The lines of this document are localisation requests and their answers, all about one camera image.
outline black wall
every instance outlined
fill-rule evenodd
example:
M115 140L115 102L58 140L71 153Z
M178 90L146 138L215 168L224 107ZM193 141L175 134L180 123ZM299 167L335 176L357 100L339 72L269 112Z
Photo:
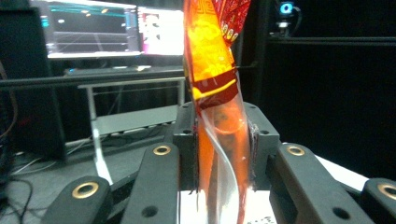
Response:
M295 37L374 38L269 38L260 108L282 141L360 174L396 179L396 39L382 38L396 34L395 4L295 1L303 12Z
M52 76L38 10L1 10L0 27L0 61L8 79ZM8 114L18 114L12 130L16 151L65 159L64 132L54 89L15 91L15 109L7 92L2 91L1 97L8 100Z

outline desk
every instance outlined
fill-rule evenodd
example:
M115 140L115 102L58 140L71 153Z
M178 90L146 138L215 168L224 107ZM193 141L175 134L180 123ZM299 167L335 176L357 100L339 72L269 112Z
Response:
M96 115L94 88L110 87L110 86L125 86L147 83L161 83L161 82L177 82L177 105L169 105L163 107L156 107L146 110L139 110L134 112L121 113L116 115L101 116ZM165 123L176 120L177 109L184 104L184 77L164 77L164 78L148 78L131 81L118 81L107 83L96 83L78 86L80 89L86 89L88 96L88 104L90 109L91 130L93 145L95 148L95 166L99 176L106 179L110 185L113 181L110 172L107 169L106 161L102 152L102 145L100 141L101 134L116 133L136 128L146 127L159 123Z

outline chip bag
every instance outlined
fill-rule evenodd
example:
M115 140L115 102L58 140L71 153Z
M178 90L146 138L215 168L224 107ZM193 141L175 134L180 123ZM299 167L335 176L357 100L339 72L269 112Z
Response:
M231 44L249 1L185 0L184 66L198 118L202 223L243 223L249 187L248 120Z

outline blue light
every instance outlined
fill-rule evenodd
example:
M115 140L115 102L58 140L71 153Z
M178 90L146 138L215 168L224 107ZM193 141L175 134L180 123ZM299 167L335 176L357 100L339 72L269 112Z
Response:
M125 15L125 23L126 27L131 27L131 19L129 18L129 14Z
M45 19L41 19L41 26L44 28L47 28L50 26L50 22L49 19L45 18Z
M293 11L293 4L292 3L285 3L280 6L280 13L282 14L290 14Z

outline brass grommet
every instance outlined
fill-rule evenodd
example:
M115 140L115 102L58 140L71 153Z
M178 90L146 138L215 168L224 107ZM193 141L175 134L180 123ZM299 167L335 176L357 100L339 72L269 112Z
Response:
M387 183L382 183L382 184L378 184L377 187L381 193L385 194L385 196L393 200L396 200L396 186Z
M89 190L82 191L85 187L91 187ZM75 189L73 189L72 195L77 199L85 199L92 196L99 189L99 185L95 182L87 182L78 185Z
M169 152L171 152L171 148L169 146L160 146L160 147L154 148L154 150L152 150L152 151L157 156L163 156L163 155L166 155Z
M296 146L290 146L287 148L287 151L294 156L303 156L305 154L305 151L300 148L300 147L296 147Z

